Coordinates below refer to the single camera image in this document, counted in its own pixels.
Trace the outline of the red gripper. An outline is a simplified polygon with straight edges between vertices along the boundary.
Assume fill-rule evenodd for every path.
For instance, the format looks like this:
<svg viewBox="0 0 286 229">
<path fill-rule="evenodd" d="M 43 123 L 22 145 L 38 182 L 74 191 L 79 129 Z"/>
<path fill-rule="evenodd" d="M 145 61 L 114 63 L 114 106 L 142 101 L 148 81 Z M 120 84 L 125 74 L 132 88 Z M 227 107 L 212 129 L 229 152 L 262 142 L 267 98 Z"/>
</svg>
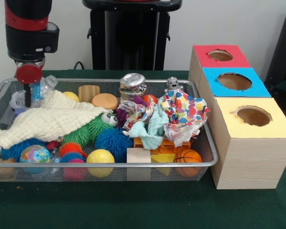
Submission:
<svg viewBox="0 0 286 229">
<path fill-rule="evenodd" d="M 24 84 L 25 90 L 25 106 L 27 108 L 31 107 L 31 87 L 29 84 L 38 83 L 41 81 L 42 72 L 41 67 L 35 63 L 24 63 L 17 67 L 16 79 Z"/>
</svg>

